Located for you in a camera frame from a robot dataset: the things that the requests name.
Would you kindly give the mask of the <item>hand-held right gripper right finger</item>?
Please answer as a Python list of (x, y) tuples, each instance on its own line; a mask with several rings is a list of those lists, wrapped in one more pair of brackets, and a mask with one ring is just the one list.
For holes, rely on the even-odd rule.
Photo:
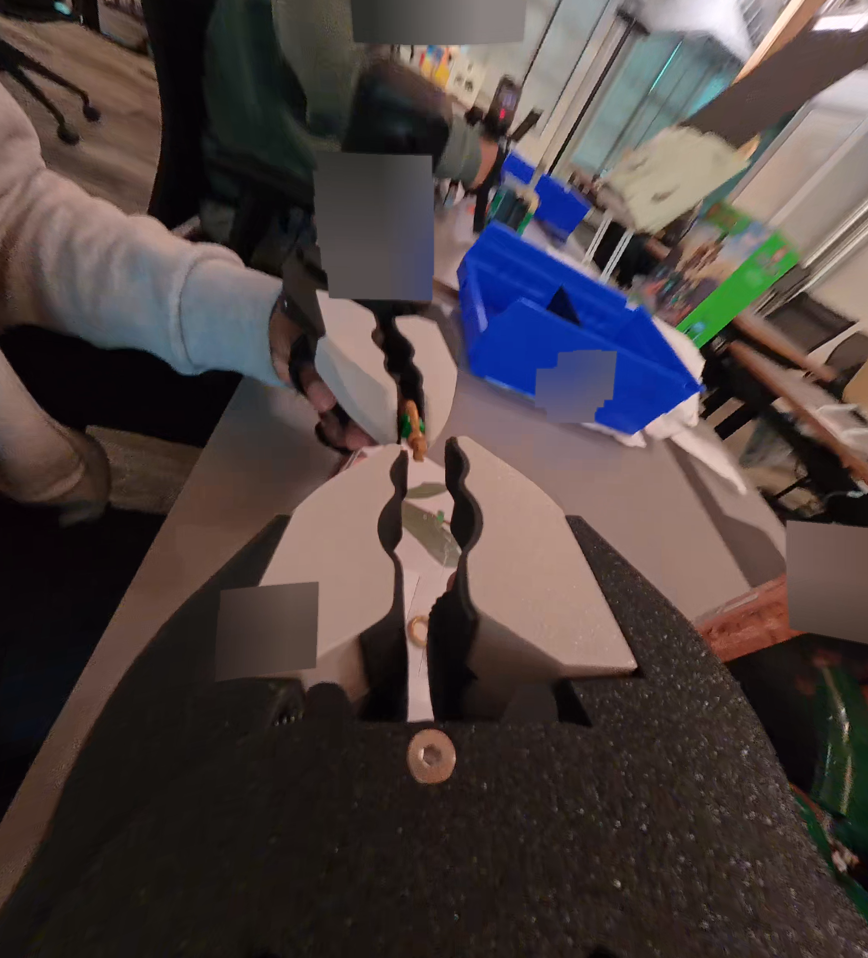
[(434, 719), (500, 719), (525, 689), (635, 675), (560, 505), (470, 437), (446, 442), (444, 470), (461, 555), (429, 615)]

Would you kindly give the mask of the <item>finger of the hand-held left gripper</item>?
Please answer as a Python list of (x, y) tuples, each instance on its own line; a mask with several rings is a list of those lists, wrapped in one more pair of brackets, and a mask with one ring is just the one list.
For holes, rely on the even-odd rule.
[(427, 315), (398, 315), (385, 322), (385, 367), (395, 384), (397, 413), (416, 407), (426, 438), (438, 438), (453, 407), (458, 369), (434, 308)]
[(375, 341), (377, 318), (365, 305), (318, 295), (323, 334), (315, 369), (338, 405), (380, 446), (398, 445), (398, 391)]

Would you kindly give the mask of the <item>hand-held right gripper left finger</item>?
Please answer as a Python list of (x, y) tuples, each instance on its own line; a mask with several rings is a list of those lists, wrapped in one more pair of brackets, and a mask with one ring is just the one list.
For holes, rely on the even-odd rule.
[(377, 448), (291, 515), (260, 580), (263, 674), (333, 683), (369, 721), (408, 707), (404, 576), (396, 548), (408, 456)]

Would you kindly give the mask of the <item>person's right forearm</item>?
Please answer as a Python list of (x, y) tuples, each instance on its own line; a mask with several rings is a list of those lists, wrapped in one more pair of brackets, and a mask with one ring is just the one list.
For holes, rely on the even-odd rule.
[(0, 348), (0, 493), (58, 509), (60, 521), (71, 525), (105, 512), (111, 483), (103, 448), (46, 413)]

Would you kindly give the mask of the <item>person's left forearm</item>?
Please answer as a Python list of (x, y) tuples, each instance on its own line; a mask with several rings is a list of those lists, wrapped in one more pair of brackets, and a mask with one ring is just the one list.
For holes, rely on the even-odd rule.
[(30, 322), (193, 376), (279, 378), (280, 286), (44, 168), (0, 170), (0, 328)]

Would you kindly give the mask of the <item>blue plastic bin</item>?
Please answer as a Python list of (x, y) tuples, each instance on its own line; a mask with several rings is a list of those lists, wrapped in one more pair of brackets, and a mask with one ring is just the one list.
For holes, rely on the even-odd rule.
[(700, 392), (641, 306), (490, 223), (458, 269), (470, 372), (556, 422), (632, 436)]
[(536, 195), (534, 220), (556, 241), (566, 242), (586, 219), (591, 202), (577, 189), (536, 168), (518, 153), (510, 152), (502, 166), (502, 179)]

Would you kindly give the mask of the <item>white instruction booklet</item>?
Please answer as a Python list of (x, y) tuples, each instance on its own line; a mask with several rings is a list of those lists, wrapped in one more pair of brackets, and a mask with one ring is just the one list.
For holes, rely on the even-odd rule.
[(443, 467), (431, 459), (408, 459), (407, 491), (402, 502), (402, 536), (396, 547), (403, 573), (405, 636), (408, 656), (407, 719), (433, 718), (427, 659), (427, 621), (447, 590), (461, 556), (451, 531), (453, 499)]

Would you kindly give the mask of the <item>green toy set box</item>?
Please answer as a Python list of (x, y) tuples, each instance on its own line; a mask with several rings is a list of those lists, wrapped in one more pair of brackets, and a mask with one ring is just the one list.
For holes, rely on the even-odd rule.
[(780, 231), (719, 201), (692, 222), (635, 297), (703, 348), (799, 264)]

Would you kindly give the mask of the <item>wood-edged table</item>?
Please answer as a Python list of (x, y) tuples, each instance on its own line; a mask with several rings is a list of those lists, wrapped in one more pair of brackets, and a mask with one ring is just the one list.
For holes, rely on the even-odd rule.
[(742, 311), (725, 334), (717, 358), (727, 367), (730, 391), (750, 411), (787, 427), (780, 402), (808, 438), (827, 449), (856, 484), (868, 486), (868, 418), (831, 392), (836, 373), (809, 358), (751, 310)]

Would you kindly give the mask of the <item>black office chair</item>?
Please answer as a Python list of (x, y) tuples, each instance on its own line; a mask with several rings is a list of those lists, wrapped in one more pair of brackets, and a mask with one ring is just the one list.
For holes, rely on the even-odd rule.
[[(25, 22), (80, 21), (78, 5), (75, 2), (0, 2), (0, 15)], [(80, 143), (80, 134), (68, 123), (61, 108), (32, 79), (32, 76), (44, 78), (77, 97), (80, 101), (82, 116), (89, 124), (97, 124), (101, 120), (101, 113), (87, 91), (45, 66), (31, 54), (14, 46), (2, 36), (0, 36), (0, 74), (14, 79), (34, 101), (44, 107), (44, 110), (56, 122), (57, 138), (70, 147)]]

